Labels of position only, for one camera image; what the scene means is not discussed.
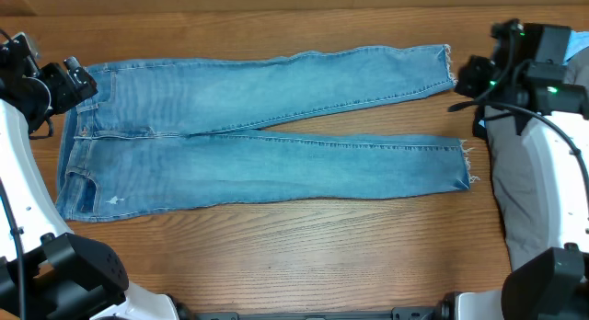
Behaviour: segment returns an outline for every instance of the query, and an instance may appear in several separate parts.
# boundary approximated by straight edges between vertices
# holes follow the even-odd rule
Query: gray fabric
[[[567,66],[565,83],[589,88],[589,49],[576,54]],[[486,108],[485,116],[502,113]],[[493,192],[505,223],[505,242],[512,270],[549,247],[548,214],[538,204],[531,160],[515,134],[514,118],[486,125],[492,157]]]
[[[567,65],[564,83],[585,86],[589,95],[589,48],[572,57]]]

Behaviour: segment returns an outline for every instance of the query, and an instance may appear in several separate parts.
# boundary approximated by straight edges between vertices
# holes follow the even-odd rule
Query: frayed hem
[[[471,164],[470,164],[470,158],[468,158],[468,153],[469,153],[470,151],[474,150],[475,148],[473,148],[473,147],[472,147],[472,148],[465,149],[465,148],[464,148],[464,143],[466,143],[466,142],[467,142],[467,140],[460,140],[460,149],[462,150],[462,155],[463,155],[463,157],[464,157],[464,164],[465,164],[465,166],[467,167],[467,172],[468,172],[468,183],[469,183],[469,184],[472,184],[472,183],[474,183],[475,181],[480,181],[480,177],[473,176],[473,175],[471,175],[471,174],[470,174],[470,167],[471,167]]]
[[[448,73],[448,78],[452,80],[452,84],[455,86],[458,81],[456,80],[456,76],[454,73],[450,72],[450,66],[452,65],[452,59],[450,59],[450,53],[452,52],[452,48],[448,44],[444,44],[444,51],[445,51],[445,68]]]

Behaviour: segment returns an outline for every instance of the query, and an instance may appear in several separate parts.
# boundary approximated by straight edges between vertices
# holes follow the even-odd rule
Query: wooden table
[[[75,55],[83,64],[131,58],[266,59],[362,45],[448,43],[452,70],[470,54],[488,56],[490,25],[510,17],[589,29],[588,6],[399,8],[2,17],[24,30],[42,63]],[[468,139],[471,191],[400,200],[298,200],[223,205],[116,223],[71,223],[112,246],[131,280],[169,292],[195,312],[387,310],[436,303],[449,291],[499,289],[510,272],[491,193],[485,142],[471,136],[472,110],[447,113],[464,98],[424,100],[275,126],[274,131],[342,135],[428,133]],[[56,137],[33,142],[55,199],[62,117]]]

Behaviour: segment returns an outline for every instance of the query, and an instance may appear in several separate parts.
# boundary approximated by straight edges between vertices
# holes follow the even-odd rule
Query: jeans leg
[[[309,51],[259,62],[154,60],[89,68],[98,94],[77,107],[77,137],[252,130],[428,97],[450,89],[447,46]]]
[[[76,146],[74,160],[89,157],[69,167],[64,190],[78,192],[61,193],[57,208],[91,222],[233,202],[389,199],[469,187],[460,141],[439,136],[237,131]]]

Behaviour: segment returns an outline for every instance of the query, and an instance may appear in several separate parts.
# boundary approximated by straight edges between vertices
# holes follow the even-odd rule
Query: cable
[[[513,32],[510,31],[509,32],[509,53],[507,56],[507,64],[505,65],[505,69],[502,70],[501,74],[497,78],[497,81],[495,81],[494,86],[489,86],[487,88],[487,90],[483,91],[480,95],[478,95],[476,98],[473,99],[475,102],[481,101],[486,96],[488,96],[494,89],[499,87],[499,85],[501,84],[501,82],[503,81],[505,76],[507,76],[507,74],[511,70],[512,65],[514,64],[514,52],[515,52],[514,34],[513,34]],[[468,102],[454,104],[453,106],[448,108],[448,112],[456,112],[461,109],[465,109],[469,106],[472,106],[472,104],[468,105],[468,103],[472,103],[472,102],[468,101]]]
[[[49,127],[49,132],[47,133],[47,135],[44,135],[44,136],[30,136],[29,135],[29,139],[30,140],[32,140],[32,141],[35,141],[35,140],[43,140],[43,139],[46,139],[46,138],[53,137],[54,128],[53,128],[53,121],[52,121],[52,119],[49,118],[49,117],[45,117],[45,122],[47,122],[47,126]]]
[[[0,29],[0,34],[2,34],[2,36],[6,37],[8,42],[12,42],[12,38],[10,36],[8,36],[8,34],[3,29]]]
[[[522,69],[524,69],[524,67],[533,62],[533,59],[525,59],[524,61],[522,61],[521,63],[519,63],[515,68],[514,68],[514,73],[512,74],[512,86],[515,86],[515,83],[517,82],[517,77],[519,76],[520,73],[522,73]]]
[[[512,112],[509,112],[509,113],[501,113],[501,114],[497,114],[497,115],[494,115],[494,116],[485,117],[485,118],[483,118],[481,120],[483,120],[483,121],[493,121],[493,120],[499,120],[499,119],[511,117],[513,115],[514,114]]]
[[[10,203],[8,202],[8,196],[6,195],[6,190],[4,189],[4,184],[2,184],[2,179],[0,179],[0,200],[2,201],[2,205],[4,207],[4,211],[6,213],[6,218],[8,219],[8,225],[10,226],[10,234],[13,237],[15,242],[15,249],[17,250],[17,265],[18,265],[18,309],[20,313],[20,320],[27,319],[27,303],[26,303],[26,290],[25,290],[25,259],[24,259],[24,250],[22,247],[22,240],[20,239],[20,235],[24,232],[22,229],[18,228],[17,221],[15,220],[15,215],[10,208]]]

